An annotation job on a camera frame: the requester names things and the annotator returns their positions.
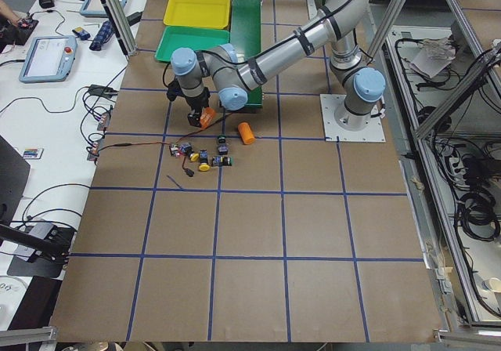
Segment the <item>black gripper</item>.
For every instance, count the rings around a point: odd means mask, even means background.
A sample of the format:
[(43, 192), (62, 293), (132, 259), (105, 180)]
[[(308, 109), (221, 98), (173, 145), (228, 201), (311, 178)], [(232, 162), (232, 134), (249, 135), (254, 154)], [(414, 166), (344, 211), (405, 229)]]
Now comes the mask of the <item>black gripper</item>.
[(167, 86), (167, 98), (173, 102), (178, 96), (181, 96), (190, 106), (190, 112), (187, 114), (187, 120), (193, 127), (200, 127), (200, 115), (205, 107), (209, 107), (210, 93), (208, 88), (204, 87), (202, 93), (197, 96), (187, 96), (178, 82), (170, 82)]

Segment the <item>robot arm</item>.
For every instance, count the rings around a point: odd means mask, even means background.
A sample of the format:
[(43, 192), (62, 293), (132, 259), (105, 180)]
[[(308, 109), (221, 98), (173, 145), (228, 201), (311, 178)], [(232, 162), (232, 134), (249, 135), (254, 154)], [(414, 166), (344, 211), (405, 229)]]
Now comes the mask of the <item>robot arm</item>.
[(355, 28), (366, 13), (369, 0), (314, 0), (318, 10), (305, 25), (274, 46), (243, 62), (236, 58), (232, 45), (209, 50), (178, 48), (170, 65), (174, 79), (168, 84), (170, 101), (181, 96), (189, 104), (189, 123), (202, 128), (203, 112), (210, 97), (204, 78), (211, 78), (221, 105), (237, 111), (247, 105), (250, 92), (270, 78), (331, 44), (330, 69), (343, 86), (344, 102), (335, 110), (335, 122), (357, 132), (369, 123), (375, 103), (382, 97), (386, 81), (382, 73), (362, 63), (355, 41)]

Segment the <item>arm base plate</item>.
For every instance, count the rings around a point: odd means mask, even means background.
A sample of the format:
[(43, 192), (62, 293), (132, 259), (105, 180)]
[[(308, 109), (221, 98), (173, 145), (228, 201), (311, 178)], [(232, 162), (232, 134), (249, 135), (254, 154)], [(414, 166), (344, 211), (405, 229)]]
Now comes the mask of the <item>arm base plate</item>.
[(345, 107), (344, 94), (321, 94), (324, 139), (327, 142), (385, 143), (376, 104), (370, 114), (358, 116)]

